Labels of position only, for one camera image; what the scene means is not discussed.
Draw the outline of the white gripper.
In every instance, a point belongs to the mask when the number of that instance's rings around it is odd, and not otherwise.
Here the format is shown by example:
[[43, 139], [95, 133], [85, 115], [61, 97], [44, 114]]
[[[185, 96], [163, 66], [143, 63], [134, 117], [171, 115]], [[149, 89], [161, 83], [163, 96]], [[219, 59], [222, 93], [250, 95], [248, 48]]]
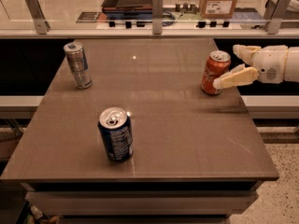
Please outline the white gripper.
[[213, 81], [215, 89], [222, 90], [246, 86], [252, 84], [257, 79], [262, 83], [270, 84], [279, 84], [283, 81], [288, 54], [287, 46], [267, 46], [261, 49], [260, 46], [237, 44], [233, 45], [233, 53], [245, 64], [253, 64], [253, 67], [246, 67], [242, 63], [217, 77]]

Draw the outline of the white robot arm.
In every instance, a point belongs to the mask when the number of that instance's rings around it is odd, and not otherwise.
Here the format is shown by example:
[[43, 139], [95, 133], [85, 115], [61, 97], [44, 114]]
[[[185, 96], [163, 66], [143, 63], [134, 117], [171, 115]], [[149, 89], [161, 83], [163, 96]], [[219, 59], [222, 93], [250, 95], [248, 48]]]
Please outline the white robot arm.
[[298, 47], [233, 45], [233, 53], [243, 63], [216, 78], [215, 89], [246, 86], [255, 80], [267, 84], [299, 82]]

